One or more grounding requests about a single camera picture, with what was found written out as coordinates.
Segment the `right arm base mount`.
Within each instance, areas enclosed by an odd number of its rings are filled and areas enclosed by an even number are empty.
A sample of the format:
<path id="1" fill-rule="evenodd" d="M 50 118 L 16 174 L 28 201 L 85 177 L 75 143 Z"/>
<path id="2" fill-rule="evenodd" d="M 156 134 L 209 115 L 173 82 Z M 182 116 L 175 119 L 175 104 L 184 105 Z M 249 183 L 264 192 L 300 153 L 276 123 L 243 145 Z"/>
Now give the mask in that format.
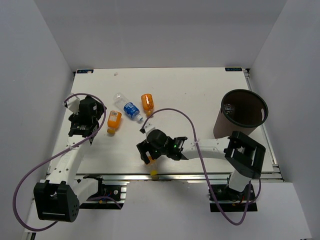
<path id="1" fill-rule="evenodd" d="M 257 212 L 256 203 L 257 196 L 253 185 L 247 184 L 242 192 L 235 191 L 227 187 L 227 184 L 211 184 L 210 185 L 215 197 L 225 213 L 240 213 L 245 210 L 247 202 L 249 202 L 247 211 Z"/>

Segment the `clear bottle with yellow cap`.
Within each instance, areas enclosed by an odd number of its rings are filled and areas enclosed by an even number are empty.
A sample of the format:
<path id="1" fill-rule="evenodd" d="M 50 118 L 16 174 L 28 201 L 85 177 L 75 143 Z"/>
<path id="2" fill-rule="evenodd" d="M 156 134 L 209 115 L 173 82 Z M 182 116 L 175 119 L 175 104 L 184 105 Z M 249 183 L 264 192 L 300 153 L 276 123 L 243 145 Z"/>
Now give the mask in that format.
<path id="1" fill-rule="evenodd" d="M 146 165 L 146 167 L 149 171 L 151 179 L 153 181 L 157 181 L 159 179 L 159 175 L 158 175 L 158 166 L 157 166 L 156 160 L 153 159 L 151 156 L 148 156 L 148 160 L 149 160 L 149 163 Z"/>

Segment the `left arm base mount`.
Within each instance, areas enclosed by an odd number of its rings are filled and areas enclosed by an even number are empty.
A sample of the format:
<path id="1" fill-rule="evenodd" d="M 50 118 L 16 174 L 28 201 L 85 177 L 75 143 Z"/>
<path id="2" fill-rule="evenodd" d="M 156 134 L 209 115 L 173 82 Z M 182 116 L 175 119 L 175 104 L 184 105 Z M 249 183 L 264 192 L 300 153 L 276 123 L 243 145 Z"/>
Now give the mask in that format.
<path id="1" fill-rule="evenodd" d="M 117 182 L 106 180 L 102 175 L 87 174 L 83 177 L 84 180 L 95 180 L 97 182 L 97 190 L 88 198 L 98 198 L 96 200 L 87 200 L 80 205 L 80 209 L 86 210 L 119 210 L 124 204 L 124 185 Z"/>

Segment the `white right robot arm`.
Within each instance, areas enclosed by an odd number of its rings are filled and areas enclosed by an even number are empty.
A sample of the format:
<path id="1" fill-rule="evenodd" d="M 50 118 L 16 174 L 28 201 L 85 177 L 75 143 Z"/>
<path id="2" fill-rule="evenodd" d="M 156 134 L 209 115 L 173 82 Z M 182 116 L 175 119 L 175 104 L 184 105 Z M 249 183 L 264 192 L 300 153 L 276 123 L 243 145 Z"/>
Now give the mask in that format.
<path id="1" fill-rule="evenodd" d="M 243 195 L 250 180 L 260 179 L 266 153 L 262 144 L 240 131 L 223 138 L 192 141 L 186 136 L 171 138 L 159 129 L 152 129 L 136 147 L 147 165 L 161 156 L 174 161 L 196 158 L 227 161 L 234 171 L 225 192 L 233 200 Z"/>

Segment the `orange bottle with barcode label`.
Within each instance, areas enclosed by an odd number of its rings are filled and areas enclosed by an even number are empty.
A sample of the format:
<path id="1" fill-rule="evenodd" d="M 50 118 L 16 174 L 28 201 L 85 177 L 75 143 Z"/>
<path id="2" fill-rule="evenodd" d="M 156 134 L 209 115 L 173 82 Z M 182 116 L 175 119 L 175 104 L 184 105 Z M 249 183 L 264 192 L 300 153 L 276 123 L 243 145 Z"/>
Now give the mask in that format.
<path id="1" fill-rule="evenodd" d="M 114 135 L 121 124 L 122 114 L 118 111 L 111 110 L 107 120 L 107 133 Z"/>

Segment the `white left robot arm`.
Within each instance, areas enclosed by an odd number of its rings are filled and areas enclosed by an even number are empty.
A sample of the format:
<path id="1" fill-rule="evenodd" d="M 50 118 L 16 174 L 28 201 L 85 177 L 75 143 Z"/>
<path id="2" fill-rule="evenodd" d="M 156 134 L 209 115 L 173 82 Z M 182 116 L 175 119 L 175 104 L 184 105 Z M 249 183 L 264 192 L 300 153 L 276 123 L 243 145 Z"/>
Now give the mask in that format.
<path id="1" fill-rule="evenodd" d="M 66 152 L 59 156 L 44 182 L 35 185 L 33 194 L 40 220 L 72 223 L 81 204 L 91 196 L 99 200 L 106 193 L 106 187 L 95 178 L 76 179 L 80 164 L 101 128 L 99 120 L 106 117 L 106 108 L 93 95 L 68 99 L 64 105 L 72 111 Z"/>

